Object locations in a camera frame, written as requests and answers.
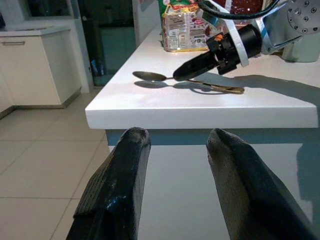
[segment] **white countertop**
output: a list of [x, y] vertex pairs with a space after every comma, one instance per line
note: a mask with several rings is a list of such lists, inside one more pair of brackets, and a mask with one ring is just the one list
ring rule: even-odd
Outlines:
[[85, 109], [92, 129], [251, 129], [317, 128], [320, 61], [287, 63], [275, 55], [250, 59], [250, 65], [224, 76], [214, 69], [196, 79], [244, 86], [245, 93], [221, 94], [197, 85], [167, 80], [140, 81], [134, 71], [172, 77], [201, 52], [165, 52], [160, 28], [154, 29]]
[[0, 37], [42, 36], [68, 30], [70, 30], [68, 26], [28, 27], [16, 25], [0, 30]]

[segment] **tile floor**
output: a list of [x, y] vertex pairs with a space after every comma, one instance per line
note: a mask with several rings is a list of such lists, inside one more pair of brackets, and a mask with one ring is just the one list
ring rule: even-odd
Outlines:
[[91, 175], [106, 159], [103, 130], [87, 125], [85, 107], [16, 110], [0, 120], [0, 239], [64, 240]]

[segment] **food package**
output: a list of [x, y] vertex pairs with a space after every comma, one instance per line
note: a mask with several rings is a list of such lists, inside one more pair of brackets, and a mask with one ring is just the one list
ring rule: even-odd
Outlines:
[[198, 18], [197, 4], [169, 4], [162, 15], [163, 46], [168, 52], [208, 50], [206, 41], [218, 33], [214, 26]]

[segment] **window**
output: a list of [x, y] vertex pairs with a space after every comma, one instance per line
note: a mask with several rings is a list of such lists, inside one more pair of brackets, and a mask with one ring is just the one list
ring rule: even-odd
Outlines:
[[69, 0], [25, 0], [30, 17], [72, 16]]

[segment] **red object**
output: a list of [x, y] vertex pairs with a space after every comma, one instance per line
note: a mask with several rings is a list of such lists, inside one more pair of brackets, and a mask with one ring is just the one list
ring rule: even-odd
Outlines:
[[[217, 4], [225, 7], [226, 0], [214, 0]], [[232, 0], [232, 14], [255, 14], [262, 9], [264, 0]]]

